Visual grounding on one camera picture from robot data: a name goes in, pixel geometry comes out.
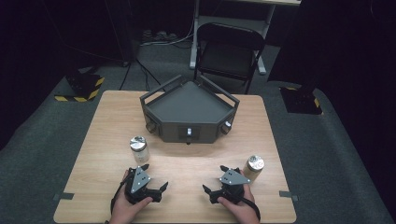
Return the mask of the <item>black folding chair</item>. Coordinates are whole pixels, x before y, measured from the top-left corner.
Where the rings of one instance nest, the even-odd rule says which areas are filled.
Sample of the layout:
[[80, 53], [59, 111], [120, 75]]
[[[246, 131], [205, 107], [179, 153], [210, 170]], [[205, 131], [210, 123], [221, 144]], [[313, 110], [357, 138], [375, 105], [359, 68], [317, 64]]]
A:
[[248, 94], [265, 40], [258, 32], [228, 24], [209, 22], [197, 29], [194, 79], [211, 74], [241, 80]]

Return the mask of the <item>person's right hand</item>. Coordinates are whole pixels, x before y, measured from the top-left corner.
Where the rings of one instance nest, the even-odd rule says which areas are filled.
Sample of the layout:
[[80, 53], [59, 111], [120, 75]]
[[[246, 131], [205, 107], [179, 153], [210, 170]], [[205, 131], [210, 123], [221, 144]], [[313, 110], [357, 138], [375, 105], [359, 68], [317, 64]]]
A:
[[255, 203], [254, 196], [249, 184], [244, 184], [244, 201], [232, 203], [229, 200], [218, 197], [218, 203], [228, 209], [236, 218], [239, 224], [260, 224], [256, 210], [251, 206]]

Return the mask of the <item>white jar with silver lid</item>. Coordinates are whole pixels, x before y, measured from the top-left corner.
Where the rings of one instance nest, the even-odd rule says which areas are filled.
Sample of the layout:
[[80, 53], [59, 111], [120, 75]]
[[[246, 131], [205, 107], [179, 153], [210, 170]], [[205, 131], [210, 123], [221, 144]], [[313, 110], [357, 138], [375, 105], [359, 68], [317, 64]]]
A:
[[138, 163], [144, 163], [149, 160], [149, 148], [147, 140], [144, 136], [134, 136], [130, 140], [130, 149], [133, 152], [134, 160]]

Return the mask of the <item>grey five-sided rack with handles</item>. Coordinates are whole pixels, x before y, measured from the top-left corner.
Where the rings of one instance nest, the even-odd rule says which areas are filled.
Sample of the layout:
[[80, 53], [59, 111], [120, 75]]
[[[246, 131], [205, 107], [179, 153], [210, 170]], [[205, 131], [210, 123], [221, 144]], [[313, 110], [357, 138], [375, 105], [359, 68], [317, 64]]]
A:
[[174, 77], [143, 94], [140, 103], [149, 133], [167, 143], [212, 144], [233, 127], [239, 100], [207, 79]]

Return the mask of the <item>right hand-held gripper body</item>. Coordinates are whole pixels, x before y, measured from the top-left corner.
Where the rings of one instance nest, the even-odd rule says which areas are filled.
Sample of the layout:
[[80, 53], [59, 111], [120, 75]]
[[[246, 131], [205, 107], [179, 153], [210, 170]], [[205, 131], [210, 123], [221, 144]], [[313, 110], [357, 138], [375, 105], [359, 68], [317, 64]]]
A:
[[244, 201], [244, 184], [249, 184], [250, 180], [240, 174], [238, 168], [231, 169], [224, 172], [223, 176], [219, 178], [222, 184], [219, 190], [215, 190], [219, 197], [223, 197], [232, 203], [239, 203]]

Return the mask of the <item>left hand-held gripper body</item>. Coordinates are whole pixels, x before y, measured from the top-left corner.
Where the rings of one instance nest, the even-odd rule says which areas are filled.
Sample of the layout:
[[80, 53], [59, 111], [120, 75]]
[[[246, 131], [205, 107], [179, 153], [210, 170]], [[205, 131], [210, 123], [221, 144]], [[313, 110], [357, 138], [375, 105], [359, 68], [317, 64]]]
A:
[[149, 175], [140, 166], [128, 169], [128, 175], [125, 178], [125, 196], [129, 203], [136, 204], [147, 197], [151, 197], [155, 203], [161, 201], [162, 194], [156, 194], [156, 189], [149, 189], [149, 181]]

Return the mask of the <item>power strip with plugs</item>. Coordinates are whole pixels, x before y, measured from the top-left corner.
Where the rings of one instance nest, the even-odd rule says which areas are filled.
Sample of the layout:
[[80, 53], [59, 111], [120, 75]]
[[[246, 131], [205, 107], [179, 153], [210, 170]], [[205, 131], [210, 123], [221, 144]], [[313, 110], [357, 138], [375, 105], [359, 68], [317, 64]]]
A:
[[153, 33], [151, 30], [145, 30], [142, 35], [142, 41], [146, 42], [170, 42], [177, 40], [176, 34], [168, 34], [165, 31]]

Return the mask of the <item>grey tape strip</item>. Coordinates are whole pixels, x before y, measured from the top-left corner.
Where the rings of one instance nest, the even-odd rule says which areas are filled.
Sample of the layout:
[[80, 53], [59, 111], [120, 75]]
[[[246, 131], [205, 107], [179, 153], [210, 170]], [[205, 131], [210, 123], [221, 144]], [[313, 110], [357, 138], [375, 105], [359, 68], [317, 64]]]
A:
[[290, 198], [294, 202], [298, 202], [300, 199], [298, 195], [292, 194], [290, 191], [280, 190], [279, 197]]
[[54, 194], [52, 200], [53, 201], [73, 200], [74, 195], [75, 195], [74, 193], [68, 193], [68, 192], [56, 193]]

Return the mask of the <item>tan jar with silver lid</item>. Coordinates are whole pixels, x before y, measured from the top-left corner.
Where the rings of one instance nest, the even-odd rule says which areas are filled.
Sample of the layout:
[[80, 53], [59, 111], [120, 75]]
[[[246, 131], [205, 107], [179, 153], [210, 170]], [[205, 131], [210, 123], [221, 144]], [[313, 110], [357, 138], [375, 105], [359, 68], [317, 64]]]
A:
[[250, 182], [254, 182], [259, 174], [262, 172], [264, 168], [265, 162], [264, 159], [259, 155], [251, 155], [243, 168], [243, 172], [246, 178], [250, 180]]

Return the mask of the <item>person's left hand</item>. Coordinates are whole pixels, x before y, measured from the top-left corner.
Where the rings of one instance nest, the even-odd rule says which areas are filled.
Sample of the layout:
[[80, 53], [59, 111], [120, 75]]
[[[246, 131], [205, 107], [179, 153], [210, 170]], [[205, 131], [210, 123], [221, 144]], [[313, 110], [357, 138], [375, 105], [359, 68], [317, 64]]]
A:
[[131, 204], [125, 196], [125, 185], [120, 184], [120, 189], [113, 198], [113, 207], [109, 224], [131, 224], [135, 216], [145, 208], [153, 199], [147, 197], [139, 203]]

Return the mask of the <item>black yellow striped stand base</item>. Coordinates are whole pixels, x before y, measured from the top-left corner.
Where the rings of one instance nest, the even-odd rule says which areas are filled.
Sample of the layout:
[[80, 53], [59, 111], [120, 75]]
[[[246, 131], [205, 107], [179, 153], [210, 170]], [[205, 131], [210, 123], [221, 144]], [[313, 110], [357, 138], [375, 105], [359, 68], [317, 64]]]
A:
[[280, 87], [279, 90], [289, 113], [310, 115], [322, 113], [318, 98], [312, 92], [304, 93], [292, 87]]
[[65, 77], [67, 88], [54, 94], [58, 102], [85, 103], [92, 101], [98, 94], [104, 78], [99, 75], [81, 74]]

